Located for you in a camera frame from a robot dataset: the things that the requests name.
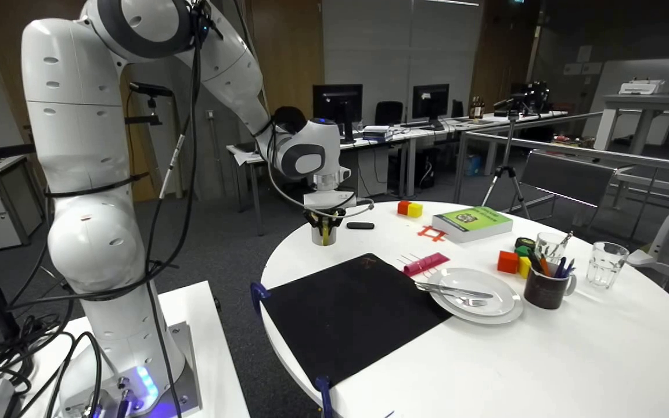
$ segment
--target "whiteboard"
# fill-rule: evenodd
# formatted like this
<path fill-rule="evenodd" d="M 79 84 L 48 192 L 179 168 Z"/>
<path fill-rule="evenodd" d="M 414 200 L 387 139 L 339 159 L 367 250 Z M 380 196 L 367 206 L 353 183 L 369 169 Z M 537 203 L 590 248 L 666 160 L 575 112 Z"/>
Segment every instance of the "whiteboard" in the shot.
<path fill-rule="evenodd" d="M 615 95 L 619 84 L 630 80 L 663 80 L 663 92 L 669 92 L 669 59 L 651 61 L 605 61 L 603 71 L 597 81 L 597 90 L 590 112 L 601 112 L 605 97 Z M 635 133 L 641 112 L 624 112 L 615 118 L 610 139 L 630 138 Z M 598 118 L 588 118 L 582 135 L 595 138 Z M 654 117 L 646 143 L 661 147 L 669 135 L 669 117 Z"/>

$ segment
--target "cabinet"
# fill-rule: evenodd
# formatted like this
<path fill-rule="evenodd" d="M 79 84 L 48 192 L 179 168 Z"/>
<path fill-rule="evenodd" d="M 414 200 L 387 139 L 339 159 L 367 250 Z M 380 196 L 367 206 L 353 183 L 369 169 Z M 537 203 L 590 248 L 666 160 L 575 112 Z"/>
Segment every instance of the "cabinet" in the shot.
<path fill-rule="evenodd" d="M 21 246 L 42 224 L 42 203 L 23 155 L 0 160 L 0 248 Z"/>

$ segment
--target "yellow object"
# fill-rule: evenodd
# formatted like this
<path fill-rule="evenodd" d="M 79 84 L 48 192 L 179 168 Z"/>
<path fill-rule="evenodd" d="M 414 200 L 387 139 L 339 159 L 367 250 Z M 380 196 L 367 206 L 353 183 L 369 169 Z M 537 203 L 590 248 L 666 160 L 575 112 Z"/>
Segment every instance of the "yellow object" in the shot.
<path fill-rule="evenodd" d="M 520 272 L 517 272 L 523 278 L 526 278 L 529 275 L 529 257 L 520 257 Z"/>
<path fill-rule="evenodd" d="M 410 204 L 405 206 L 405 215 L 408 215 L 408 218 L 421 218 L 421 215 L 422 215 L 422 204 L 414 204 L 414 203 L 410 203 Z"/>

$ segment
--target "cup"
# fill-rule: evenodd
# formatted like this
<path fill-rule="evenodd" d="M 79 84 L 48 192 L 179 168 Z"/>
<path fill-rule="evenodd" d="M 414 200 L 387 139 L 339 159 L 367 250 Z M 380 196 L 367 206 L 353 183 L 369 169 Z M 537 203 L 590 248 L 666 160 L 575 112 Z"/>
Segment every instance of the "cup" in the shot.
<path fill-rule="evenodd" d="M 575 277 L 569 275 L 566 278 L 537 272 L 534 267 L 526 275 L 523 297 L 541 310 L 556 310 L 566 296 L 575 289 Z"/>
<path fill-rule="evenodd" d="M 563 232 L 539 232 L 537 235 L 537 246 L 534 253 L 537 257 L 544 257 L 548 262 L 560 262 L 563 257 L 566 250 L 566 235 Z"/>
<path fill-rule="evenodd" d="M 595 242 L 585 283 L 595 291 L 609 291 L 627 257 L 630 250 L 624 246 L 612 242 Z"/>

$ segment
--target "computer monitor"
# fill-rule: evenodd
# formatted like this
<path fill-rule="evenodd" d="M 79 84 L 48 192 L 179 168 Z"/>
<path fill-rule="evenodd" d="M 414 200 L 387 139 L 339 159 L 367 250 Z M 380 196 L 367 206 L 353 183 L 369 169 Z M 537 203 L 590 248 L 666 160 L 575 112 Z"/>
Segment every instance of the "computer monitor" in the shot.
<path fill-rule="evenodd" d="M 362 84 L 316 84 L 313 118 L 339 126 L 345 141 L 353 141 L 353 121 L 362 121 Z"/>
<path fill-rule="evenodd" d="M 448 114 L 448 84 L 414 87 L 410 118 L 430 118 Z"/>

